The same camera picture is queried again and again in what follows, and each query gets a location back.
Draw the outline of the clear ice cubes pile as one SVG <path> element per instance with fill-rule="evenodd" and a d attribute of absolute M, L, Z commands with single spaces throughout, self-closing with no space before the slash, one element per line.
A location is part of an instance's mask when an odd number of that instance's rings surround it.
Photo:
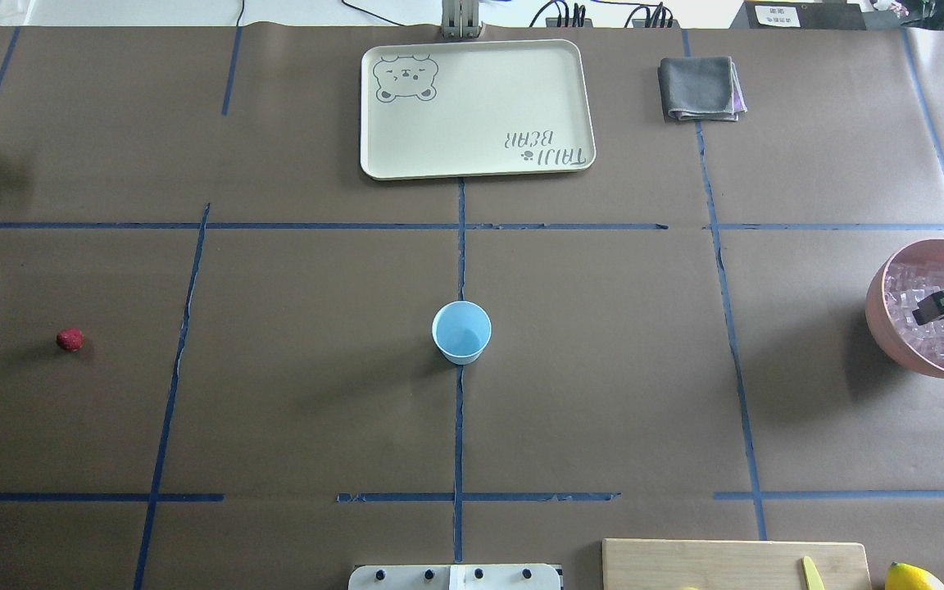
<path fill-rule="evenodd" d="M 934 261 L 894 262 L 883 283 L 887 316 L 898 335 L 921 356 L 944 367 L 944 319 L 920 325 L 913 315 L 923 299 L 940 290 L 944 290 L 944 265 Z"/>

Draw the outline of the light blue plastic cup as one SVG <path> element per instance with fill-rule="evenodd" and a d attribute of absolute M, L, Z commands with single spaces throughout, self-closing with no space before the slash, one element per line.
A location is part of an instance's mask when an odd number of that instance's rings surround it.
<path fill-rule="evenodd" d="M 468 300 L 447 303 L 431 322 L 435 347 L 453 365 L 475 362 L 490 343 L 493 325 L 481 306 Z"/>

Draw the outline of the pink bowl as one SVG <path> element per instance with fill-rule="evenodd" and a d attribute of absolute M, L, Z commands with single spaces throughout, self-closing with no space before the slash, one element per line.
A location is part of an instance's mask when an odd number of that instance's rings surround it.
<path fill-rule="evenodd" d="M 928 377 L 944 379 L 944 367 L 929 360 L 910 346 L 906 338 L 896 331 L 896 322 L 887 312 L 887 288 L 885 284 L 892 275 L 895 264 L 926 264 L 934 261 L 944 264 L 944 238 L 918 240 L 895 251 L 880 266 L 870 281 L 865 302 L 865 318 L 869 331 L 881 350 L 904 369 Z"/>

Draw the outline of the yellow lemon lower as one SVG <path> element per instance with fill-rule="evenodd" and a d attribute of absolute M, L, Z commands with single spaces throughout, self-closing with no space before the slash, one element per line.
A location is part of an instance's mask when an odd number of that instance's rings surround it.
<path fill-rule="evenodd" d="M 884 580 L 887 590 L 944 590 L 944 583 L 932 572 L 904 563 L 892 561 Z"/>

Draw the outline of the yellow plastic knife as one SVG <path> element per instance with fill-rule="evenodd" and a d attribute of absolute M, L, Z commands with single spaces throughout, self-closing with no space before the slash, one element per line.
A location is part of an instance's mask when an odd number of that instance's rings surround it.
<path fill-rule="evenodd" d="M 805 580 L 806 590 L 825 590 L 827 589 L 824 586 L 824 581 L 821 578 L 818 567 L 815 564 L 815 560 L 810 556 L 803 556 L 801 558 L 801 568 L 803 571 L 803 579 Z"/>

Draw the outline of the black box device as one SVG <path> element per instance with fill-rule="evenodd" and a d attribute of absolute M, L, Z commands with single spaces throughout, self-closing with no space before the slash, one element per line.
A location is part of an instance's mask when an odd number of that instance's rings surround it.
<path fill-rule="evenodd" d="M 838 1 L 742 1 L 731 30 L 867 30 L 857 3 Z"/>

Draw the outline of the wooden cutting board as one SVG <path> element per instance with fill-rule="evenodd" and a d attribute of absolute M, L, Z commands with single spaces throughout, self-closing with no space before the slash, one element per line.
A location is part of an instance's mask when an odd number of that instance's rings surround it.
<path fill-rule="evenodd" d="M 805 557 L 827 589 L 873 587 L 865 549 L 854 542 L 601 542 L 606 589 L 806 589 Z"/>

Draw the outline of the cream bear tray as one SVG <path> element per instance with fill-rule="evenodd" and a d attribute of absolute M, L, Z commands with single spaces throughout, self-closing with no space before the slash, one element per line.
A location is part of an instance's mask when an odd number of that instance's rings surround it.
<path fill-rule="evenodd" d="M 372 179 L 578 172 L 596 156 L 573 42 L 385 45 L 362 57 L 360 163 Z"/>

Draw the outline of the red strawberry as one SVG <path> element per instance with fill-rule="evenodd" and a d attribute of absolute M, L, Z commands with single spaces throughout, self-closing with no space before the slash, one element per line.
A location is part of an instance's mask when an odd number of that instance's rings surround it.
<path fill-rule="evenodd" d="M 77 352 L 84 345 L 84 334 L 77 328 L 63 329 L 56 333 L 55 341 L 60 350 Z"/>

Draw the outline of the aluminium frame post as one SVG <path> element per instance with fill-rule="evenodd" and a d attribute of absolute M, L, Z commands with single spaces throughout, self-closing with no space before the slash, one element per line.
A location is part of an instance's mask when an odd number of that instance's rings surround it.
<path fill-rule="evenodd" d="M 479 0 L 441 1 L 441 31 L 445 39 L 478 39 L 482 25 Z"/>

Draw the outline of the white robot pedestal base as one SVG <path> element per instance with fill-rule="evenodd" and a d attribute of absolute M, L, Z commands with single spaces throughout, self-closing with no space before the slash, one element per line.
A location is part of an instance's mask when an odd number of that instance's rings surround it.
<path fill-rule="evenodd" d="M 563 589 L 560 566 L 544 563 L 364 565 L 348 589 Z"/>

